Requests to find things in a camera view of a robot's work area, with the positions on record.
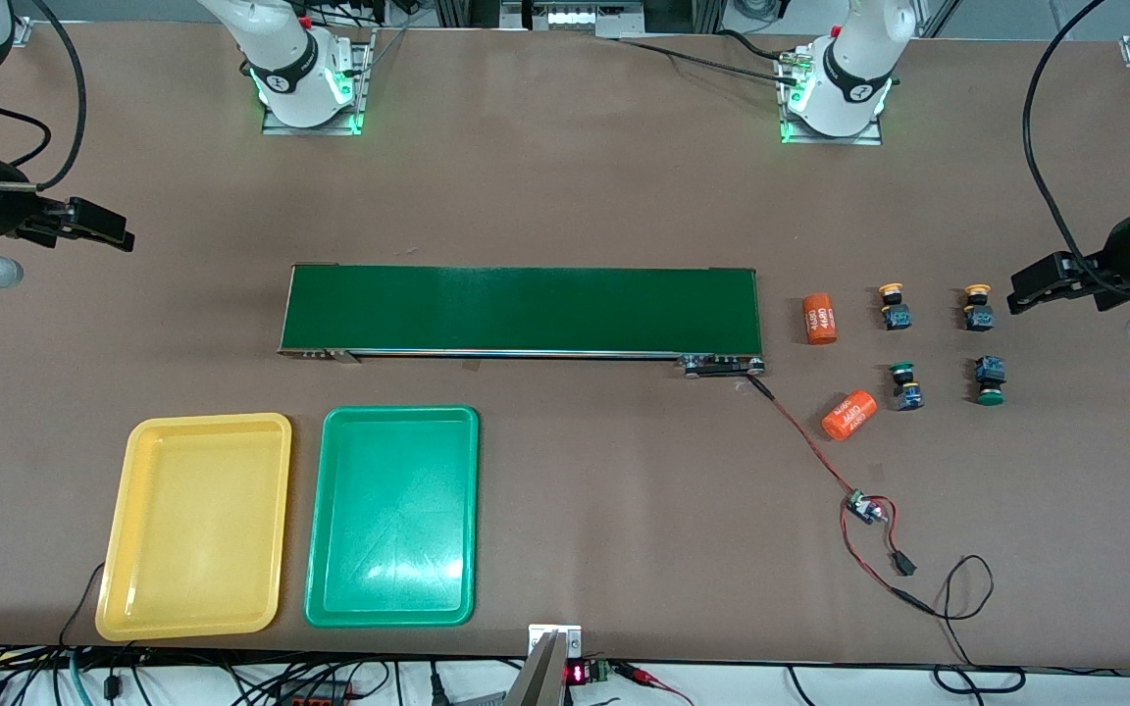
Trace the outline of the red clip lead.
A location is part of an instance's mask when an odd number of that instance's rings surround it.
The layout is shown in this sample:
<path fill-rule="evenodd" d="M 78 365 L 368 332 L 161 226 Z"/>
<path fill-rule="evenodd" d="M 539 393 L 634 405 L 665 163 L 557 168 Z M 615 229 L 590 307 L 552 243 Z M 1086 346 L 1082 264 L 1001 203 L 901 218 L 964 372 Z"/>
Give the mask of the red clip lead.
<path fill-rule="evenodd" d="M 687 706 L 696 706 L 690 697 L 679 689 L 668 686 L 663 680 L 652 676 L 647 670 L 640 669 L 640 666 L 634 666 L 633 663 L 628 663 L 620 660 L 609 660 L 608 661 L 610 670 L 615 676 L 619 676 L 632 683 L 641 687 L 654 689 L 654 691 L 662 691 L 673 694 L 673 696 L 681 698 L 683 701 L 687 703 Z"/>

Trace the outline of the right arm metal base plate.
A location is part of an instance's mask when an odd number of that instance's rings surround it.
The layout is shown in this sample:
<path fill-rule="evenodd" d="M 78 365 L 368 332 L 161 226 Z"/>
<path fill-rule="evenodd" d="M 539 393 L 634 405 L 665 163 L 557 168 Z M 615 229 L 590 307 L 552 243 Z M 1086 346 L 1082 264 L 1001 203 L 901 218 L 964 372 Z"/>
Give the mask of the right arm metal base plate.
<path fill-rule="evenodd" d="M 266 136 L 359 136 L 371 90 L 373 43 L 327 35 L 308 72 L 287 81 L 251 69 Z"/>

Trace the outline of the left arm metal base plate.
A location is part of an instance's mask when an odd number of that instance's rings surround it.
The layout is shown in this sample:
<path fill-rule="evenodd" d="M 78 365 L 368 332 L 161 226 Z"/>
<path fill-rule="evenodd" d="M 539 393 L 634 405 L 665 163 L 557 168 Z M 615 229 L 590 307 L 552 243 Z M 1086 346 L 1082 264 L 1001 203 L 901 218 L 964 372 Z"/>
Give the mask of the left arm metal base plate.
<path fill-rule="evenodd" d="M 826 136 L 796 115 L 780 117 L 782 143 L 835 143 L 835 146 L 883 146 L 883 121 L 873 117 L 869 125 L 853 136 Z"/>

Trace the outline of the red black power strip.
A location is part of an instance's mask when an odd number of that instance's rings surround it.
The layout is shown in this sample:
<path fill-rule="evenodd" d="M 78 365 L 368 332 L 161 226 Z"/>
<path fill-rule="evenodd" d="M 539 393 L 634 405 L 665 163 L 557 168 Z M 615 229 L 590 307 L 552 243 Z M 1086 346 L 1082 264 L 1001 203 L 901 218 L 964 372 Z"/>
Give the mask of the red black power strip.
<path fill-rule="evenodd" d="M 346 681 L 290 679 L 278 686 L 275 706 L 346 706 L 350 697 Z"/>

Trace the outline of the green conveyor belt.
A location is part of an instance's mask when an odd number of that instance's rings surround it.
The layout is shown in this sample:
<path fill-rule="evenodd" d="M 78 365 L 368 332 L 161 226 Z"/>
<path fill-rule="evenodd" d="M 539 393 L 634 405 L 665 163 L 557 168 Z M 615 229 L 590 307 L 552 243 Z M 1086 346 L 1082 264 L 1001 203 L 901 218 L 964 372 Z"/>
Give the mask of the green conveyor belt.
<path fill-rule="evenodd" d="M 750 269 L 297 264 L 279 354 L 673 361 L 765 371 Z"/>

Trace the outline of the green plastic tray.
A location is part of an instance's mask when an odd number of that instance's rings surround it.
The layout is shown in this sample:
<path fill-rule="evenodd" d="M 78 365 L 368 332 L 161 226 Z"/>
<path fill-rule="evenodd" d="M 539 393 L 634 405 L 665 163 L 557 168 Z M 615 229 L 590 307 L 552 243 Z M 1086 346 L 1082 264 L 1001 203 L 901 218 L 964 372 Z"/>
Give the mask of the green plastic tray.
<path fill-rule="evenodd" d="M 315 629 L 451 629 L 475 607 L 481 419 L 345 406 L 320 434 L 302 613 Z"/>

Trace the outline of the yellow plastic tray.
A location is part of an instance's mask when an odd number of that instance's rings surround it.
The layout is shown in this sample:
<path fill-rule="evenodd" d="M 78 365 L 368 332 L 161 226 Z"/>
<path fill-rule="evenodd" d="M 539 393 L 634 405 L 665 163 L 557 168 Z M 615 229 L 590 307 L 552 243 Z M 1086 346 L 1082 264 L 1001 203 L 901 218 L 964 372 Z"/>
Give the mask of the yellow plastic tray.
<path fill-rule="evenodd" d="M 215 637 L 272 622 L 290 462 L 292 424 L 280 413 L 139 424 L 99 579 L 99 637 Z"/>

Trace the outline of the orange cylinder with white print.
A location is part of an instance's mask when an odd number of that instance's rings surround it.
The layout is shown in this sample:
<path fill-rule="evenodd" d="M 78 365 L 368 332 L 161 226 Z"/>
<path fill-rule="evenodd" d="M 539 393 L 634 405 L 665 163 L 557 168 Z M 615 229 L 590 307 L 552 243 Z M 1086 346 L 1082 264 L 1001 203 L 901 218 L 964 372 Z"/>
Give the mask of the orange cylinder with white print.
<path fill-rule="evenodd" d="M 833 345 L 838 340 L 838 326 L 828 293 L 812 293 L 805 296 L 802 315 L 808 345 Z"/>
<path fill-rule="evenodd" d="M 878 412 L 878 401 L 864 389 L 853 390 L 822 417 L 822 429 L 833 439 L 845 441 Z"/>

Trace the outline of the small motor controller board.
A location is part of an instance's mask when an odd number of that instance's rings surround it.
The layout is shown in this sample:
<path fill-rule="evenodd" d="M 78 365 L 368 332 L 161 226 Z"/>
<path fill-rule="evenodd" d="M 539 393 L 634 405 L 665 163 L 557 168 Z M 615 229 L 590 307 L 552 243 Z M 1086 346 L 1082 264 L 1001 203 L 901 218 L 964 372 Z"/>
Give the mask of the small motor controller board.
<path fill-rule="evenodd" d="M 892 518 L 888 500 L 885 497 L 870 495 L 870 493 L 861 491 L 860 488 L 847 496 L 845 509 L 853 517 L 860 518 L 867 526 L 873 526 L 875 523 L 886 524 Z"/>

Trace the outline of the yellow mushroom push button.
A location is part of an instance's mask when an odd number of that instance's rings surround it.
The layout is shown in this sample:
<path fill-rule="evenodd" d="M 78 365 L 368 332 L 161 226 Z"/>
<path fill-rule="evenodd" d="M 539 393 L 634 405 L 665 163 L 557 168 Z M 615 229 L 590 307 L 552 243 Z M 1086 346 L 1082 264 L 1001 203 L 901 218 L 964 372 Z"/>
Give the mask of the yellow mushroom push button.
<path fill-rule="evenodd" d="M 905 330 L 913 326 L 913 316 L 904 300 L 904 285 L 901 282 L 885 284 L 879 287 L 880 299 L 883 299 L 884 326 L 888 331 Z"/>
<path fill-rule="evenodd" d="M 960 308 L 963 326 L 972 333 L 985 333 L 996 326 L 996 313 L 990 305 L 992 288 L 986 284 L 973 284 L 963 289 L 964 307 Z"/>

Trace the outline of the green mushroom push button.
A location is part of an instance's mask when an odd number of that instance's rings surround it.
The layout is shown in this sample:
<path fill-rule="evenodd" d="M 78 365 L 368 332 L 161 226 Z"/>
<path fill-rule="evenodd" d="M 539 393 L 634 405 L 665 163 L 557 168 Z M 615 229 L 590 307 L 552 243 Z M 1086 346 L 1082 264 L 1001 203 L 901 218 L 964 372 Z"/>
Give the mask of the green mushroom push button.
<path fill-rule="evenodd" d="M 924 406 L 922 384 L 915 380 L 913 361 L 897 361 L 889 367 L 893 380 L 894 410 L 915 411 Z"/>
<path fill-rule="evenodd" d="M 979 357 L 974 367 L 974 378 L 977 383 L 977 406 L 1003 406 L 1002 385 L 1007 380 L 1007 371 L 1001 357 Z"/>

